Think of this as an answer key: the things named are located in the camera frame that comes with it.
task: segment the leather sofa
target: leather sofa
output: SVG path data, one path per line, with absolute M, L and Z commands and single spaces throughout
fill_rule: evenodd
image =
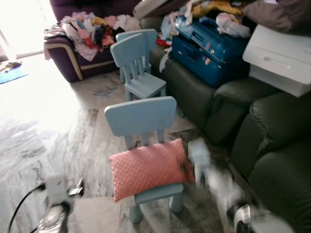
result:
M 57 21 L 72 12 L 93 12 L 96 16 L 133 15 L 139 0 L 50 0 Z M 72 42 L 66 37 L 50 38 L 45 42 L 51 58 L 64 78 L 73 83 L 87 77 L 111 72 L 117 67 L 109 49 L 96 54 L 90 62 L 75 52 Z
M 142 28 L 160 31 L 162 18 L 145 18 Z M 264 205 L 297 233 L 311 230 L 311 95 L 296 98 L 254 78 L 218 89 L 206 85 L 174 59 L 159 72 L 164 55 L 150 55 L 152 73 L 167 93 L 214 144 L 231 149 L 231 161 Z

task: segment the light blue chair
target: light blue chair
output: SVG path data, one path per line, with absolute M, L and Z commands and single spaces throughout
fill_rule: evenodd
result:
M 143 30 L 119 33 L 116 36 L 116 40 L 117 42 L 119 42 L 137 33 L 142 33 L 146 36 L 146 41 L 147 41 L 146 42 L 146 54 L 142 59 L 142 63 L 143 63 L 145 72 L 151 74 L 151 64 L 149 63 L 149 55 L 150 55 L 150 52 L 156 47 L 157 32 L 155 29 L 143 29 Z M 121 69 L 120 69 L 120 82 L 125 83 L 124 73 Z
M 149 132 L 156 132 L 158 143 L 164 143 L 164 129 L 173 125 L 176 100 L 173 97 L 157 97 L 115 104 L 105 108 L 105 116 L 112 133 L 124 136 L 128 150 L 134 148 L 132 135 L 140 134 L 142 146 L 149 145 Z M 129 208 L 129 219 L 137 223 L 142 219 L 140 204 L 171 197 L 170 209 L 182 210 L 182 183 L 156 187 L 135 195 L 135 206 Z
M 158 93 L 166 96 L 166 82 L 144 70 L 142 58 L 146 55 L 145 45 L 146 36 L 136 33 L 110 47 L 117 67 L 124 72 L 127 101 L 132 100 L 132 94 L 141 99 L 154 97 Z

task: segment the pink cushion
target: pink cushion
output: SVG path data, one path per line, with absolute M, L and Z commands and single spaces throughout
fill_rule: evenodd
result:
M 181 138 L 114 154 L 109 160 L 115 202 L 154 187 L 195 180 Z

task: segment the white drawer unit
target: white drawer unit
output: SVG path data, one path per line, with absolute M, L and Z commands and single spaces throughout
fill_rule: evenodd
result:
M 250 76 L 300 97 L 311 90 L 311 37 L 278 33 L 258 25 L 243 60 Z

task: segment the black cable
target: black cable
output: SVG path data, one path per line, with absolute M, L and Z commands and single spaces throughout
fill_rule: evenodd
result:
M 39 185 L 38 187 L 36 187 L 36 188 L 30 190 L 30 191 L 23 197 L 23 199 L 20 201 L 20 203 L 19 203 L 18 206 L 16 207 L 16 210 L 15 210 L 14 213 L 13 213 L 13 216 L 12 216 L 11 221 L 10 221 L 10 223 L 9 223 L 8 233 L 11 233 L 12 223 L 13 223 L 13 220 L 14 220 L 14 218 L 15 218 L 15 216 L 16 216 L 16 214 L 17 214 L 19 208 L 20 208 L 20 206 L 21 206 L 22 203 L 26 200 L 26 198 L 27 198 L 30 194 L 32 194 L 34 191 L 36 191 L 36 190 L 45 190 L 45 184 L 43 183 L 43 184 Z M 36 230 L 37 230 L 37 228 L 33 229 L 30 233 L 33 233 L 33 232 L 35 232 Z
M 34 228 L 30 233 L 34 233 L 36 230 L 38 230 L 38 228 Z

